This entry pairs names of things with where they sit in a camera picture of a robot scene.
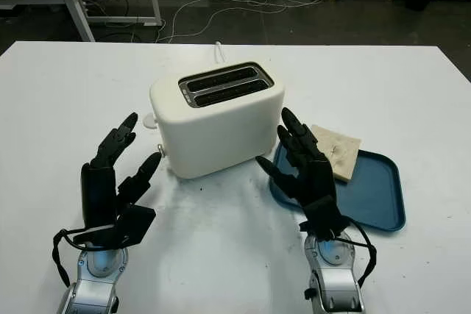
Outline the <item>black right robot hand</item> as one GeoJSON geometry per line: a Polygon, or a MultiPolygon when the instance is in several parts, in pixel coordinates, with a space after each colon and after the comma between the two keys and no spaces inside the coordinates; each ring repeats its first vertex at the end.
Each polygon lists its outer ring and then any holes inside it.
{"type": "Polygon", "coordinates": [[[318,149],[318,140],[306,124],[301,123],[289,108],[281,110],[283,124],[277,127],[286,159],[297,175],[283,173],[262,156],[255,159],[285,195],[305,207],[324,197],[336,200],[336,186],[329,159],[318,149]]]}

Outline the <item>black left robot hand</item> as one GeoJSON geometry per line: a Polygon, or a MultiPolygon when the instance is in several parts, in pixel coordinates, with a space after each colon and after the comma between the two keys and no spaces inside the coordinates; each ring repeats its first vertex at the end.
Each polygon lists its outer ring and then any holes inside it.
{"type": "Polygon", "coordinates": [[[108,132],[96,155],[81,169],[82,217],[87,228],[114,224],[124,209],[139,200],[150,188],[150,179],[160,164],[161,153],[147,157],[133,176],[116,184],[114,165],[124,150],[135,140],[133,132],[138,114],[131,113],[108,132]]]}

